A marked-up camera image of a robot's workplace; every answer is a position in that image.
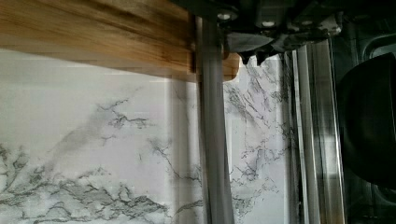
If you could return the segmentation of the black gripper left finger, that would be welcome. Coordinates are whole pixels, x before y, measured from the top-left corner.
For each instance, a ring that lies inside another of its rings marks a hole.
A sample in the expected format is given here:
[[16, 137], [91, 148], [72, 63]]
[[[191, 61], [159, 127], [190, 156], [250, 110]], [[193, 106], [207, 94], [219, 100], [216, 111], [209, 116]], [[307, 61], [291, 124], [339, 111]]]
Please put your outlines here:
[[271, 46], [273, 39], [259, 34], [245, 34], [224, 32], [222, 34], [222, 59], [225, 60], [231, 53], [237, 53], [244, 65], [251, 57], [256, 58], [256, 64], [261, 65], [274, 48]]

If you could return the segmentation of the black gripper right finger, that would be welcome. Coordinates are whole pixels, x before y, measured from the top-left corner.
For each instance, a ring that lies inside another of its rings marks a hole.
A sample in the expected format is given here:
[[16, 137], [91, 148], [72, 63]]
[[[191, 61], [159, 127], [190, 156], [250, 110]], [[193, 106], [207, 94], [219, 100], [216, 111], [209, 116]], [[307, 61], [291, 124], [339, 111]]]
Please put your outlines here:
[[342, 13], [334, 13], [317, 24], [308, 24], [307, 21], [304, 21], [303, 27], [298, 28], [297, 31], [290, 30], [285, 34], [280, 34], [269, 44], [258, 48], [255, 51], [257, 65], [261, 65], [267, 58], [277, 54], [339, 35], [343, 29], [342, 20]]

